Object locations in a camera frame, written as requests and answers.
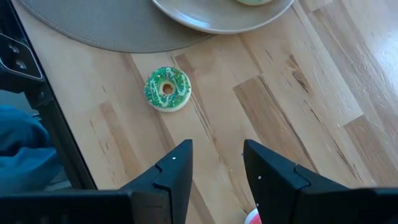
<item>blue cloth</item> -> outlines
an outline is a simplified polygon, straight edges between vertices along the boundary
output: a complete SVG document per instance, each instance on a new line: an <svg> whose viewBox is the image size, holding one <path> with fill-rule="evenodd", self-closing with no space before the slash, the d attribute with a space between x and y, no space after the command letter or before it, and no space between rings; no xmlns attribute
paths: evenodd
<svg viewBox="0 0 398 224"><path fill-rule="evenodd" d="M0 106L0 194L43 190L61 169L44 127L29 114Z"/></svg>

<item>donut hole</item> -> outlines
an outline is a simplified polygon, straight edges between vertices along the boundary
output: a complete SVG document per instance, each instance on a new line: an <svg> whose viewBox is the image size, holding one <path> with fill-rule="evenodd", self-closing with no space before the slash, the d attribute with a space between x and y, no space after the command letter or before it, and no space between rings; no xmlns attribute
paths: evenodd
<svg viewBox="0 0 398 224"><path fill-rule="evenodd" d="M162 91L165 95L171 95L174 93L174 88L171 84L166 83L163 85Z"/></svg>

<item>pink object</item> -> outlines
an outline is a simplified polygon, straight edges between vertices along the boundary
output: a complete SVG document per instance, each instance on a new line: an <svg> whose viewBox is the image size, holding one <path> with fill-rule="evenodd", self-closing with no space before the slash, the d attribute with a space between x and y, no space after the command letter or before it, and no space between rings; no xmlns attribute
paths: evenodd
<svg viewBox="0 0 398 224"><path fill-rule="evenodd" d="M259 212L257 209L254 209L244 221L244 224L262 224Z"/></svg>

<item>green icing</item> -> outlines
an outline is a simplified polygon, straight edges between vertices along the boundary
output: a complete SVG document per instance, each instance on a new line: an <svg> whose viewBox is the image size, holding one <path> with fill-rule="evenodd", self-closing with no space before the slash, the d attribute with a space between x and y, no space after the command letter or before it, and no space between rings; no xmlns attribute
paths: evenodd
<svg viewBox="0 0 398 224"><path fill-rule="evenodd" d="M161 94L161 84L171 82L175 91L170 95ZM173 67L162 67L154 71L145 84L144 93L147 101L159 108L174 108L180 105L190 92L188 77L181 70Z"/></svg>

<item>round placemat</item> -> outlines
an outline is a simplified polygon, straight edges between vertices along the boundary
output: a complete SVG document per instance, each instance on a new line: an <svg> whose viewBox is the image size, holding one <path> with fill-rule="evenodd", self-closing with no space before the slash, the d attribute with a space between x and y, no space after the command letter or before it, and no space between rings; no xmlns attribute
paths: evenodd
<svg viewBox="0 0 398 224"><path fill-rule="evenodd" d="M211 34L167 17L151 0L19 0L35 17L68 37L102 49L162 52Z"/></svg>

